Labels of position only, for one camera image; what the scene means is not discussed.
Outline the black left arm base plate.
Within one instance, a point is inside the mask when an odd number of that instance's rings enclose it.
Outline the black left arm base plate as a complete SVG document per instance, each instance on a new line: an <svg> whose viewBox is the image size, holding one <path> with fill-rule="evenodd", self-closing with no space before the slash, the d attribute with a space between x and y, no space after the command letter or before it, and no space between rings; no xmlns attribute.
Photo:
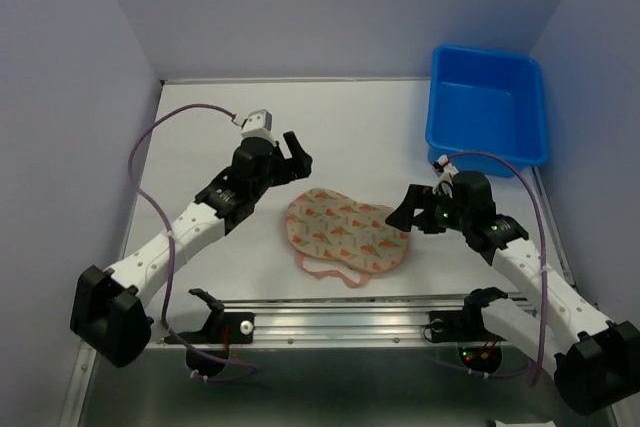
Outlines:
<svg viewBox="0 0 640 427"><path fill-rule="evenodd" d="M169 325L190 344L248 345L253 342L256 316L226 307L202 288L188 291L187 302L169 315Z"/></svg>

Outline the floral mesh laundry bag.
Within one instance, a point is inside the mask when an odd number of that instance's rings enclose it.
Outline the floral mesh laundry bag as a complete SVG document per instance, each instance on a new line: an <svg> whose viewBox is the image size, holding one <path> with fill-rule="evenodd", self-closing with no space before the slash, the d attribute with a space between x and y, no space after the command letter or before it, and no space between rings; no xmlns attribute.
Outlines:
<svg viewBox="0 0 640 427"><path fill-rule="evenodd" d="M391 212L326 188L303 192L285 213L285 233L298 268L318 280L338 278L351 289L397 268L409 250L410 235L386 224Z"/></svg>

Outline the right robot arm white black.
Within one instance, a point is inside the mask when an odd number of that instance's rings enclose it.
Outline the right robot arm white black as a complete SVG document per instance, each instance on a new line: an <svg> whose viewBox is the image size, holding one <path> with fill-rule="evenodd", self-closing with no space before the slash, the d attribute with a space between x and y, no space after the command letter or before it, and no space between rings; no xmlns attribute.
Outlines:
<svg viewBox="0 0 640 427"><path fill-rule="evenodd" d="M436 186L409 186L387 225L408 233L455 230L470 249L508 279L537 310L521 310L496 288L477 289L460 313L463 331L512 343L554 381L574 412L589 415L639 391L639 331L590 305L549 267L528 232L500 214L487 177L453 171Z"/></svg>

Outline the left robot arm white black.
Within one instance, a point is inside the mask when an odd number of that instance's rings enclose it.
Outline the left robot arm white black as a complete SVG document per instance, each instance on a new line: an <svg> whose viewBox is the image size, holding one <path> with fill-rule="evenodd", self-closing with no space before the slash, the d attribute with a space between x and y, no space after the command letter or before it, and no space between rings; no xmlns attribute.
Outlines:
<svg viewBox="0 0 640 427"><path fill-rule="evenodd" d="M230 166L196 194L182 214L129 256L79 276L71 331L113 366L132 363L152 339L153 319L145 308L159 290L199 252L230 234L253 214L268 189L305 179L312 158L292 131L280 142L256 135L242 139Z"/></svg>

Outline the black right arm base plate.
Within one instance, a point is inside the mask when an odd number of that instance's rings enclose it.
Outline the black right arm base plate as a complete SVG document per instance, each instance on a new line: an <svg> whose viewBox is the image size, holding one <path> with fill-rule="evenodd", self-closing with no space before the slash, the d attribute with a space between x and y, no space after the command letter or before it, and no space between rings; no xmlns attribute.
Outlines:
<svg viewBox="0 0 640 427"><path fill-rule="evenodd" d="M437 310L428 313L423 337L431 343L484 342L492 338L480 318L464 314L462 310Z"/></svg>

